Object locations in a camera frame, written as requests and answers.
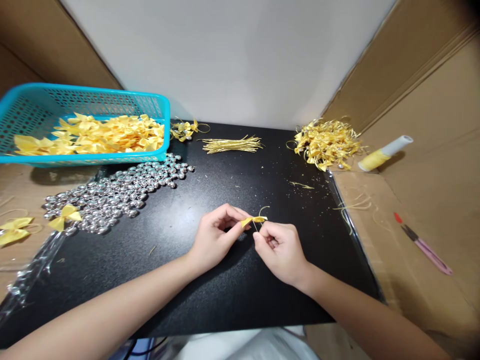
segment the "pink utility knife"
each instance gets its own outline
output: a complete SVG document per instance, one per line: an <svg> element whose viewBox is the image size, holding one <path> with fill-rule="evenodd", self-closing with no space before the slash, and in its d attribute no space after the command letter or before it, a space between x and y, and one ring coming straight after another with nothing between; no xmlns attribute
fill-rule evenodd
<svg viewBox="0 0 480 360"><path fill-rule="evenodd" d="M396 221L400 224L402 230L408 237L420 248L420 250L426 255L427 258L444 274L453 275L453 271L451 268L445 264L441 258L433 251L430 246L411 229L406 224L404 224L400 215L396 212L393 213L395 215Z"/></svg>

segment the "pile of yellow bows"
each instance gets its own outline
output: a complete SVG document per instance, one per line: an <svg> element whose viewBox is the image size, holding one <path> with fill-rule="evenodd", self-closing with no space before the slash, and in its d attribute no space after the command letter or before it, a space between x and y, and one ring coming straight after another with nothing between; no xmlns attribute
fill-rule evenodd
<svg viewBox="0 0 480 360"><path fill-rule="evenodd" d="M200 131L199 125L208 126L208 131ZM200 132L200 133L206 134L209 131L210 131L209 125L204 123L199 124L195 119L193 119L193 124L190 124L188 121L183 122L182 120L180 120L180 122L173 124L170 129L171 136L175 139L180 140L182 143L185 140L192 140L192 135L194 132L196 133Z"/></svg>
<svg viewBox="0 0 480 360"><path fill-rule="evenodd" d="M363 150L362 142L356 140L360 134L345 122L338 120L322 122L322 120L316 119L304 126L295 135L296 147L292 150L295 154L303 152L306 162L315 164L322 171L327 171L327 167L335 163L350 170L351 166L345 163L345 160Z"/></svg>
<svg viewBox="0 0 480 360"><path fill-rule="evenodd" d="M122 115L105 122L74 114L68 122L59 120L60 126L52 132L57 137L54 140L15 135L15 152L27 156L139 153L158 150L164 144L165 126L146 114Z"/></svg>
<svg viewBox="0 0 480 360"><path fill-rule="evenodd" d="M61 210L61 215L55 220L50 221L48 226L54 228L58 232L62 232L65 229L65 220L82 221L82 216L78 210L79 209L72 204L66 204Z"/></svg>
<svg viewBox="0 0 480 360"><path fill-rule="evenodd" d="M33 217L18 217L13 221L8 221L1 225L0 229L5 230L5 232L0 235L0 246L12 243L30 235L29 231L22 228L30 224L33 219Z"/></svg>

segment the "black table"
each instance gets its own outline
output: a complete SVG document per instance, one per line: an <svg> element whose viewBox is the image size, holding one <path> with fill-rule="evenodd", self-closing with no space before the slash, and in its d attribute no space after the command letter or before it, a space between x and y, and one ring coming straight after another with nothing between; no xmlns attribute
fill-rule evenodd
<svg viewBox="0 0 480 360"><path fill-rule="evenodd" d="M106 235L80 232L67 238L51 263L51 274L34 283L26 306L0 328L0 347L8 347L60 314L128 280L151 271L191 247L200 217L230 203L252 215L292 223L306 258L340 280L380 299L380 290L358 241L338 210L332 179L285 146L292 131L211 124L195 139L262 138L256 153L207 154L203 142L173 140L170 151L196 166L177 189L152 193L141 214L122 217ZM112 165L108 171L127 168ZM289 182L314 187L304 189ZM240 329L332 322L313 300L279 281L255 252L252 231L225 259L189 284L148 321L135 337L199 334Z"/></svg>

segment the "glue stick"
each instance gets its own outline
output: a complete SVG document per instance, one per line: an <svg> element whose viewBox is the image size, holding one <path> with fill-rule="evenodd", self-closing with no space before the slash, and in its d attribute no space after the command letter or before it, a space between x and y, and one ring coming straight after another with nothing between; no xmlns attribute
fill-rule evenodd
<svg viewBox="0 0 480 360"><path fill-rule="evenodd" d="M358 163L358 167L363 171L372 171L375 168L378 168L393 155L398 153L408 144L413 143L414 140L410 136L400 136L398 139L392 141L387 146L378 149L377 151L372 152L366 158Z"/></svg>

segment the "plastic basket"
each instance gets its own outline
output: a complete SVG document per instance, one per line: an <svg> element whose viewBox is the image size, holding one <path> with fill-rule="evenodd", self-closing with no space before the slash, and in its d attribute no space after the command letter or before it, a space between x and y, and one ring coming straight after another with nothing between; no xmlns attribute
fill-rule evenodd
<svg viewBox="0 0 480 360"><path fill-rule="evenodd" d="M121 115L147 114L165 125L163 146L156 151L73 154L15 155L14 135L28 135L53 140L51 134L59 118L74 118L75 113L108 120ZM170 144L170 102L162 95L110 90L105 88L28 83L12 88L0 102L0 164L28 164L37 168L99 164L142 163L165 160Z"/></svg>

